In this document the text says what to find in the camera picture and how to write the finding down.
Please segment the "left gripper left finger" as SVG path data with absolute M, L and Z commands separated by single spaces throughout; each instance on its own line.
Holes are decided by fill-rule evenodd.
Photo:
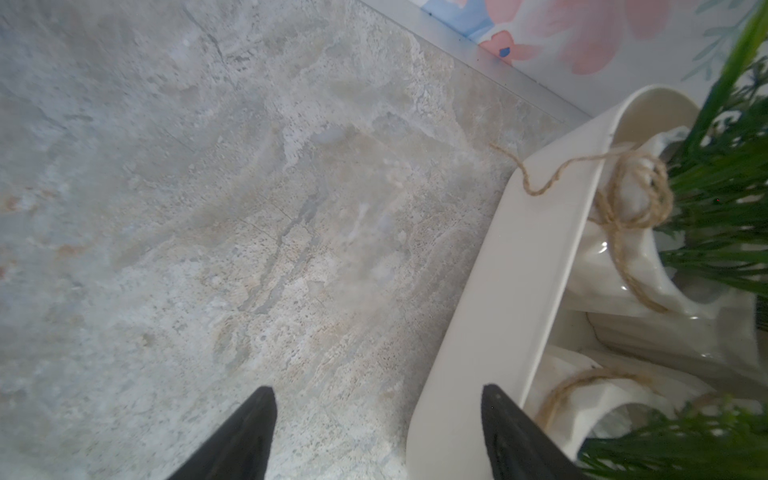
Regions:
M 274 390 L 259 387 L 169 480 L 264 479 L 277 414 Z

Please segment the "orange flowered potted gypsophila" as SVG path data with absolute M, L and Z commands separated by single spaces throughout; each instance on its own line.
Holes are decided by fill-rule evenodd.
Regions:
M 767 405 L 600 351 L 545 348 L 524 410 L 594 479 L 764 479 Z

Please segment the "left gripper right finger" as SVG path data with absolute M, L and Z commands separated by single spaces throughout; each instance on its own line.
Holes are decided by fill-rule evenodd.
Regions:
M 498 385 L 483 387 L 481 421 L 495 480 L 588 479 Z

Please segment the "pink flowered potted gypsophila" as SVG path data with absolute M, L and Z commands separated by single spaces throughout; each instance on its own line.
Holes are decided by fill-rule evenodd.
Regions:
M 712 379 L 767 382 L 767 5 L 702 105 L 639 91 L 565 287 L 605 345 Z

